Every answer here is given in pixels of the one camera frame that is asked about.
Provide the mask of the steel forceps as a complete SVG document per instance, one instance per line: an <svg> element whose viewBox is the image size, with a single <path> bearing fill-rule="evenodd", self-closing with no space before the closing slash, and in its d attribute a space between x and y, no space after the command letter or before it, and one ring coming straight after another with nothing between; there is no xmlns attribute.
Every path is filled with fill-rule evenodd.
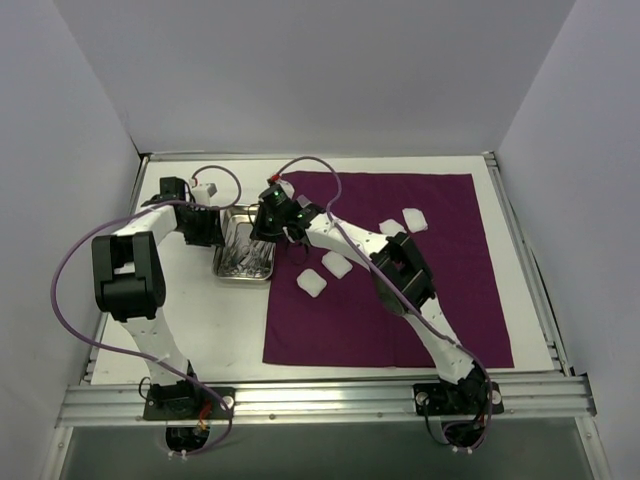
<svg viewBox="0 0 640 480"><path fill-rule="evenodd" d="M255 277L266 277L272 268L274 244L258 241L253 245L250 270Z"/></svg>
<svg viewBox="0 0 640 480"><path fill-rule="evenodd" d="M218 273L221 276L232 276L239 274L237 263L239 260L240 250L248 244L241 241L234 241L222 251Z"/></svg>

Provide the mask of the steel instrument tray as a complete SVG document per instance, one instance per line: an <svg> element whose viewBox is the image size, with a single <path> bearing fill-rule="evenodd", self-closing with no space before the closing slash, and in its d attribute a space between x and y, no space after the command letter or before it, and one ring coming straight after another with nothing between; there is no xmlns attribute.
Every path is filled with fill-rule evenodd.
<svg viewBox="0 0 640 480"><path fill-rule="evenodd" d="M238 205L224 212L221 229L224 246L217 247L213 273L228 282L264 282L273 273L275 244L251 238L257 205Z"/></svg>

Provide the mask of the purple surgical cloth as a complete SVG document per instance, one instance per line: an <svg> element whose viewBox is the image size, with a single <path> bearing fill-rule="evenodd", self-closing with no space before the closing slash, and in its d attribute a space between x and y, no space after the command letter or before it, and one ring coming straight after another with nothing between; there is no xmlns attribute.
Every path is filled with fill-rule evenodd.
<svg viewBox="0 0 640 480"><path fill-rule="evenodd" d="M462 344L486 368L514 360L486 235L469 174L411 175L290 172L296 193L366 230L404 208L420 209L426 231L413 239L434 275L443 312ZM321 367L431 367L434 362L402 318L379 301L372 277L355 266L335 278L324 250L279 244L269 291L263 360ZM327 286L312 298L296 279L315 270Z"/></svg>

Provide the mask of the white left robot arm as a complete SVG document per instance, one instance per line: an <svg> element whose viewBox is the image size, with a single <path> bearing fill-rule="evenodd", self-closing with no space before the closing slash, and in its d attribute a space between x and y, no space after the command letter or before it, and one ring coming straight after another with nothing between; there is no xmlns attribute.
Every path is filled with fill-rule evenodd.
<svg viewBox="0 0 640 480"><path fill-rule="evenodd" d="M194 417L202 390L163 313L167 287L158 245L178 232L188 245L222 246L220 213L212 208L217 187L195 179L163 177L159 192L143 203L148 213L91 242L94 292L99 309L129 333L149 370L147 398L179 419Z"/></svg>

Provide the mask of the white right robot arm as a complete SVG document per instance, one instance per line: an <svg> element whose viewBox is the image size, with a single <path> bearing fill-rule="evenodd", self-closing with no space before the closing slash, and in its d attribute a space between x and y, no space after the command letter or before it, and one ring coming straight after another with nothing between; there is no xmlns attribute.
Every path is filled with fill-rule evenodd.
<svg viewBox="0 0 640 480"><path fill-rule="evenodd" d="M370 272L384 307L403 318L428 351L445 385L447 406L464 413L479 402L475 382L488 387L490 377L456 336L439 303L433 273L408 234L385 236L353 225L333 215L329 206L290 198L273 182L258 196L251 236L271 243L301 243L361 265Z"/></svg>

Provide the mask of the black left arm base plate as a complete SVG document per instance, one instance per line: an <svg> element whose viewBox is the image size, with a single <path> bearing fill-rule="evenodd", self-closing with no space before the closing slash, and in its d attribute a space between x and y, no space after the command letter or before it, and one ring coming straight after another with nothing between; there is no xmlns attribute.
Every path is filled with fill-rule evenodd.
<svg viewBox="0 0 640 480"><path fill-rule="evenodd" d="M236 390L214 386L213 391L223 398L229 411L208 393L189 390L167 393L164 398L149 393L142 418L146 421L227 420L233 415Z"/></svg>

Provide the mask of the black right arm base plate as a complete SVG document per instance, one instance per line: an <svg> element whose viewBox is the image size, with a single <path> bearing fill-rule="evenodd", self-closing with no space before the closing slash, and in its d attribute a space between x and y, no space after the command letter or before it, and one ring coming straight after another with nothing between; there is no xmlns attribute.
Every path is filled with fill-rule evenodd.
<svg viewBox="0 0 640 480"><path fill-rule="evenodd" d="M418 415L427 416L475 416L487 412L491 405L493 414L503 414L505 407L500 386L493 382L488 389L486 382L418 383L412 386L414 405Z"/></svg>

